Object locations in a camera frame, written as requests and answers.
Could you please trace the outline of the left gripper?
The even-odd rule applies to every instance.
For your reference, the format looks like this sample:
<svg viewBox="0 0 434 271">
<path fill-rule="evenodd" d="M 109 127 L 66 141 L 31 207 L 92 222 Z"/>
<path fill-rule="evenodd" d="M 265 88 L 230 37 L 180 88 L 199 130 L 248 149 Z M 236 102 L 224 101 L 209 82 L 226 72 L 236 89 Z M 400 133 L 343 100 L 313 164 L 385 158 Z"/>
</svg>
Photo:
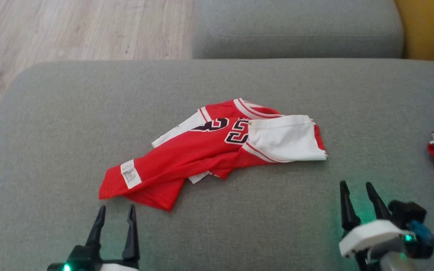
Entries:
<svg viewBox="0 0 434 271">
<path fill-rule="evenodd" d="M 121 259 L 103 260 L 100 255 L 101 230 L 105 223 L 106 206 L 101 206 L 90 230 L 86 245 L 76 245 L 64 262 L 52 263 L 47 271 L 138 271 L 140 250 L 136 208 L 130 205 L 128 233 Z"/>
</svg>

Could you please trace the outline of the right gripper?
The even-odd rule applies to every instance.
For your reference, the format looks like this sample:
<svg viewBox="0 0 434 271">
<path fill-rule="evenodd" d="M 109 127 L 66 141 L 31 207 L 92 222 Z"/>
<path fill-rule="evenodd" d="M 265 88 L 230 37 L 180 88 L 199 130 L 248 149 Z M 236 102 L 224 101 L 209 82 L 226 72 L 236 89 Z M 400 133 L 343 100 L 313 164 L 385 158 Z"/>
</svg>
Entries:
<svg viewBox="0 0 434 271">
<path fill-rule="evenodd" d="M 415 234 L 389 221 L 391 214 L 372 183 L 366 183 L 366 190 L 377 220 L 361 226 L 346 181 L 339 185 L 341 226 L 343 230 L 351 230 L 339 242 L 341 256 L 353 257 L 361 271 L 414 271 L 415 263 L 406 255 L 405 243 L 414 241 Z"/>
</svg>

